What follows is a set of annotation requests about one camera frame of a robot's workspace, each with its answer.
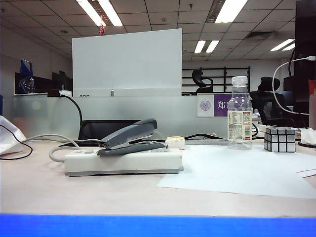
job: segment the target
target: white power strip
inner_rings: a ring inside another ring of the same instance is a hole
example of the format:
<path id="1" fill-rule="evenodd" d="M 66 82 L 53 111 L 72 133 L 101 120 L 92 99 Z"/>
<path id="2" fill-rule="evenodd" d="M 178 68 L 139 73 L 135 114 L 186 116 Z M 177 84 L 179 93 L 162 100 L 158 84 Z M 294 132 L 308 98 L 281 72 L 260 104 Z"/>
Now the white power strip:
<path id="1" fill-rule="evenodd" d="M 98 156 L 98 150 L 75 150 L 65 156 L 65 174 L 179 173 L 183 170 L 179 149 L 154 149 L 119 156 Z"/>

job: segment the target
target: rubik's cube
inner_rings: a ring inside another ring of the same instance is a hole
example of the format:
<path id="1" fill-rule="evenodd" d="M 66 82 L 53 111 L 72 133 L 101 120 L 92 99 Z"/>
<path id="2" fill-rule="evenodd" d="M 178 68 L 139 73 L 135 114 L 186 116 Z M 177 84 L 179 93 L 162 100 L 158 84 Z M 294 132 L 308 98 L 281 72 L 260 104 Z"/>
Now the rubik's cube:
<path id="1" fill-rule="evenodd" d="M 284 127 L 266 128 L 264 148 L 270 152 L 295 152 L 295 130 Z"/>

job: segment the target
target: ceiling light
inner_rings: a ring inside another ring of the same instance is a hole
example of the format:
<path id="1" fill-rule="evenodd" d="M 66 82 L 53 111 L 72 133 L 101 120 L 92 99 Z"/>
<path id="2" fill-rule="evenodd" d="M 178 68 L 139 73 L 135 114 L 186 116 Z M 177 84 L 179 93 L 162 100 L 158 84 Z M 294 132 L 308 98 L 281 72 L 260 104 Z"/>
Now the ceiling light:
<path id="1" fill-rule="evenodd" d="M 278 46 L 274 47 L 273 49 L 271 49 L 270 51 L 277 51 L 280 48 L 283 48 L 284 46 L 288 45 L 289 43 L 293 42 L 294 39 L 287 39 L 286 41 L 284 41 L 283 43 L 280 43 Z"/>
<path id="2" fill-rule="evenodd" d="M 218 42 L 219 42 L 219 40 L 212 40 L 211 43 L 209 44 L 209 47 L 207 48 L 206 52 L 207 53 L 213 52 L 213 50 L 217 46 Z"/>
<path id="3" fill-rule="evenodd" d="M 194 53 L 201 53 L 205 42 L 206 42 L 205 40 L 199 40 L 197 42 L 197 46 L 196 46 L 196 49 L 195 49 Z"/>
<path id="4" fill-rule="evenodd" d="M 122 26 L 122 22 L 119 19 L 119 16 L 115 12 L 113 6 L 109 2 L 109 0 L 99 0 L 99 4 L 105 11 L 106 15 L 109 17 L 110 21 L 112 22 L 113 25 L 115 26 Z"/>
<path id="5" fill-rule="evenodd" d="M 83 8 L 83 10 L 88 14 L 88 16 L 91 18 L 92 21 L 97 26 L 100 26 L 101 24 L 103 26 L 106 26 L 103 20 L 101 20 L 101 17 L 99 14 L 94 10 L 94 8 L 91 6 L 91 4 L 88 2 L 88 0 L 77 0 L 78 4 Z"/>
<path id="6" fill-rule="evenodd" d="M 292 48 L 294 48 L 294 47 L 295 47 L 295 43 L 293 43 L 293 44 L 291 44 L 290 46 L 288 46 L 288 47 L 282 49 L 282 51 L 288 51 L 288 50 L 290 50 L 290 49 L 292 49 Z"/>
<path id="7" fill-rule="evenodd" d="M 226 0 L 215 23 L 233 22 L 248 0 Z"/>

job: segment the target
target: circular logo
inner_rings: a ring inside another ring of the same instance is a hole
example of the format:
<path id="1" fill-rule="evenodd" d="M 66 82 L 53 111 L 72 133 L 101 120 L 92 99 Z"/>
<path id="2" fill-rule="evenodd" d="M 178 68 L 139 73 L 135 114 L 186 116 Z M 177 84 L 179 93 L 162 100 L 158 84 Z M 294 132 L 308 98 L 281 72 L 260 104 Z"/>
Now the circular logo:
<path id="1" fill-rule="evenodd" d="M 202 110 L 207 111 L 211 108 L 211 103 L 207 100 L 203 100 L 200 104 Z"/>

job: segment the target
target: desk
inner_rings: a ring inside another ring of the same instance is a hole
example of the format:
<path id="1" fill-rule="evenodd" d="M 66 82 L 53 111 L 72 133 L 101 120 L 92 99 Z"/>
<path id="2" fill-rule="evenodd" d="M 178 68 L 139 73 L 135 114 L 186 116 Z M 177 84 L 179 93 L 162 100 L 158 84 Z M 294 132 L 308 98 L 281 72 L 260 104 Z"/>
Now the desk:
<path id="1" fill-rule="evenodd" d="M 1 213 L 316 216 L 316 199 L 156 187 L 163 174 L 68 177 L 48 157 L 57 145 L 32 142 L 30 157 L 1 162 Z M 316 153 L 300 146 L 297 152 Z M 316 187 L 315 176 L 307 180 Z"/>

